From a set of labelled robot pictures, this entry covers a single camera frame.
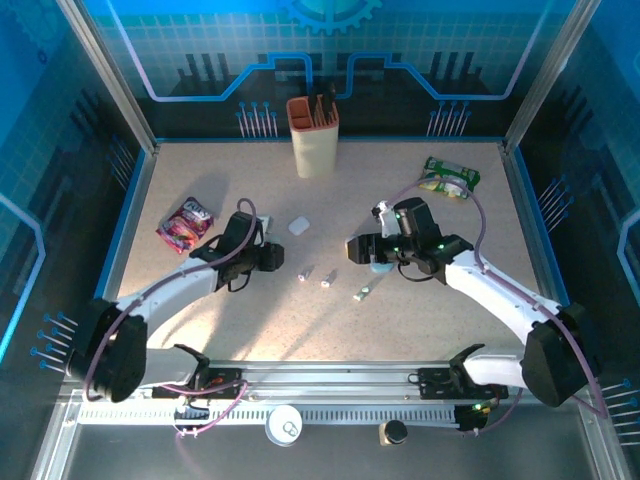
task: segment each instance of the beige table surface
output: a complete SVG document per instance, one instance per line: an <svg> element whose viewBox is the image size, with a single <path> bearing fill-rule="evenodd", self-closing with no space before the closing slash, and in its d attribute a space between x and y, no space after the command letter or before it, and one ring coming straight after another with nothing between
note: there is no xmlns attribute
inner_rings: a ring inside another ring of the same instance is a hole
<svg viewBox="0 0 640 480"><path fill-rule="evenodd" d="M221 290L189 305L149 340L151 347L184 343L212 359L441 360L477 342L517 346L516 337L471 299L437 281L411 283L396 270L375 275L347 257L344 241L375 232L371 208L418 178L429 155L480 171L476 192L488 216L483 254L537 291L531 262L495 144L341 142L335 173L303 180L289 143L164 144L127 262L120 295L133 293L182 263L155 233L187 196L217 217L205 238L221 233L240 197L273 217L272 239L285 247L275 273L256 273L240 293ZM415 189L442 233L474 243L479 216L469 201ZM287 225L311 222L300 237ZM314 270L301 283L297 274ZM329 289L322 278L337 269ZM352 296L379 282L363 301Z"/></svg>

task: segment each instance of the black bottle cap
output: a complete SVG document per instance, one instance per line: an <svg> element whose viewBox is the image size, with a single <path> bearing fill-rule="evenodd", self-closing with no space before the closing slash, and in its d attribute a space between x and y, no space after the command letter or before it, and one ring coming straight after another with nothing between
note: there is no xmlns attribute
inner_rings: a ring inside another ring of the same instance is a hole
<svg viewBox="0 0 640 480"><path fill-rule="evenodd" d="M400 420L391 420L384 426L385 438L394 445L404 442L407 434L407 426Z"/></svg>

